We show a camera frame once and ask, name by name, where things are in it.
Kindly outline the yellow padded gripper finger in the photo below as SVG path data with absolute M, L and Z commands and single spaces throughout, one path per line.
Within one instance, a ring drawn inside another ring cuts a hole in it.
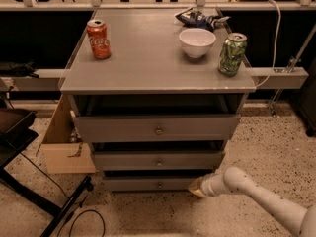
M 201 182 L 202 182 L 202 177 L 198 177 L 197 179 L 193 180 L 189 186 L 188 190 L 195 196 L 198 196 L 200 198 L 204 198 L 205 194 L 201 189 Z

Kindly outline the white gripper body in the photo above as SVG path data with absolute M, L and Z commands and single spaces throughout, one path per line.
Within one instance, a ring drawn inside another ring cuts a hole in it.
M 217 197 L 227 192 L 222 174 L 207 174 L 201 179 L 200 188 L 207 197 Z

